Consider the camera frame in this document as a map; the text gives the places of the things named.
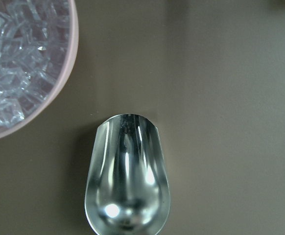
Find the pink bowl of ice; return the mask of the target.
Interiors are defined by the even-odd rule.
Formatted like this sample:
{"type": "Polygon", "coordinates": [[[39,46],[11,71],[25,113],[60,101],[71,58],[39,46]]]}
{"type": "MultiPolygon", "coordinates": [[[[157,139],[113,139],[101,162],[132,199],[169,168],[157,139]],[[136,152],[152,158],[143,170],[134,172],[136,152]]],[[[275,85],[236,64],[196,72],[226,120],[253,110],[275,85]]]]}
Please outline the pink bowl of ice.
{"type": "Polygon", "coordinates": [[[78,49],[73,0],[0,0],[0,139],[60,93],[78,49]]]}

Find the steel ice scoop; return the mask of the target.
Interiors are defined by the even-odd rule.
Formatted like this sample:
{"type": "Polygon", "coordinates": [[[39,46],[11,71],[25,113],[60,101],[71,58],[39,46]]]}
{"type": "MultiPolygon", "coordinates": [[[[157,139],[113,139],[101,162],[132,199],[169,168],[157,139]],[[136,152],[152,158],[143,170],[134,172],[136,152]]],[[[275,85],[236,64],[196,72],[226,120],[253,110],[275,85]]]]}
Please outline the steel ice scoop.
{"type": "Polygon", "coordinates": [[[171,196],[157,127],[137,114],[113,116],[97,128],[84,208],[97,235],[157,235],[171,196]]]}

